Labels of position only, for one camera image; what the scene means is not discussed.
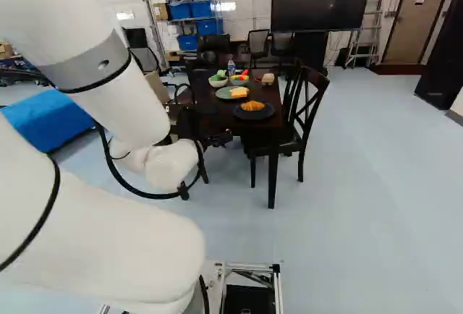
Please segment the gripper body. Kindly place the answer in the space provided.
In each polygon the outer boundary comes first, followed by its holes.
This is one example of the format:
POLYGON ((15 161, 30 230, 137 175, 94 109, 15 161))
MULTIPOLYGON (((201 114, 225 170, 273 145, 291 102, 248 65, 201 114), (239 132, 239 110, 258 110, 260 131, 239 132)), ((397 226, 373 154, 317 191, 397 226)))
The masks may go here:
POLYGON ((220 148, 225 147, 227 143, 233 140, 233 134, 231 130, 224 130, 223 132, 208 132, 203 136, 203 145, 205 148, 214 147, 220 148))

